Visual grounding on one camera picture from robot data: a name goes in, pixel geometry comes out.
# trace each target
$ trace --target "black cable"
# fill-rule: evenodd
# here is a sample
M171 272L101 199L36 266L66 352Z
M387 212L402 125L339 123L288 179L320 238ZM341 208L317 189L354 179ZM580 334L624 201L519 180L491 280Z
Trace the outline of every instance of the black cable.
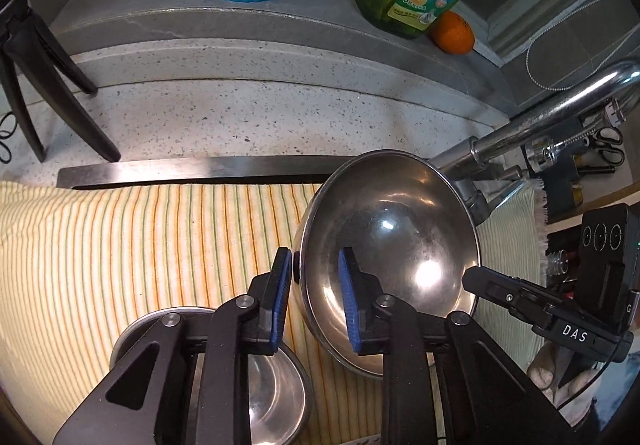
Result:
M7 129L2 129L1 126L4 123L4 121L7 118L10 117L14 117L14 128L7 130ZM14 135L15 130L18 128L18 122L15 120L15 115L12 113L12 111L9 111L8 113L6 113L2 118L0 118L0 140L6 140L8 138L11 138ZM9 150L9 148L2 142L0 141L0 147L2 147L4 149L4 151L9 155L6 158L3 158L2 156L0 156L0 163L11 163L11 151Z
M618 341L618 343L616 344L616 347L614 348L613 352L611 353L611 356L609 357L609 359L604 363L604 365L602 366L602 368L596 373L596 375L591 378L591 380L589 380L585 386L583 386L583 388L579 389L576 393L574 393L573 395L571 395L569 398L567 398L564 402L562 402L560 405L558 405L558 411L560 411L563 407L567 406L569 403L571 403L572 401L574 401L576 398L578 398L578 396L580 396L582 393L584 393L588 388L591 387L591 385L593 385L595 383L595 381L600 378L602 376L602 374L605 372L606 368L609 367L609 365L611 364L611 362L613 362L613 358L616 356L616 353L618 352L618 348L620 347L620 343L622 342L622 337L620 337L620 340Z

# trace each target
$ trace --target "speckled countertop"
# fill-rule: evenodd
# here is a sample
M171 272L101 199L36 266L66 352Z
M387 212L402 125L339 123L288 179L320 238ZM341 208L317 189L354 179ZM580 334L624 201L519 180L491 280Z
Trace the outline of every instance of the speckled countertop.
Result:
M204 155L359 154L397 148L432 157L491 128L371 94L256 80L166 80L79 96L122 160ZM47 149L40 164L18 129L0 178L55 184L63 167L103 162L44 102L29 106Z

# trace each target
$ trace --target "black mount bracket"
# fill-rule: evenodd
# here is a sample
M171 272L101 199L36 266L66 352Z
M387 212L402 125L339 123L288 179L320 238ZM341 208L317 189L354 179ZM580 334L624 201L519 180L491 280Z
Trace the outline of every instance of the black mount bracket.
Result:
M383 445L435 445L426 352L434 353L448 445L572 444L571 426L527 375L466 313L446 319L383 293L353 250L338 258L347 326L361 355L384 354Z
M24 102L15 66L22 70L56 114L95 152L110 162L120 159L116 146L79 104L56 68L86 94L95 94L97 88L71 60L27 0L0 2L0 86L24 137L38 160L43 162L46 151Z
M251 445L248 356L282 341L291 253L213 314L165 314L124 354L62 426L54 445L178 445L195 362L204 353L195 445Z

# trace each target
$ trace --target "faucet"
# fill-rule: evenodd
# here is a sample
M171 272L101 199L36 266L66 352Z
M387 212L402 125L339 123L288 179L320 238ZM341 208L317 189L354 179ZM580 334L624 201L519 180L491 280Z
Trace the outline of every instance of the faucet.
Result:
M625 113L638 103L636 92L623 91L639 83L640 59L619 60L483 138L472 136L463 140L432 158L430 163L455 182L478 225L488 217L491 210L482 192L471 182L474 174L484 169L493 158L533 142L560 122L596 107L604 108L603 126L606 123L620 125Z

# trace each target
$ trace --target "faucet spout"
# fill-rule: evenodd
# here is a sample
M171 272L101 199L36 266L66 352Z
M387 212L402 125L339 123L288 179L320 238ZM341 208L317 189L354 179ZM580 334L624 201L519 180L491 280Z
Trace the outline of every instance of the faucet spout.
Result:
M460 142L432 158L430 163L451 179L469 177L493 158L540 137L561 121L606 105L613 95L638 83L640 59L619 60L484 138Z

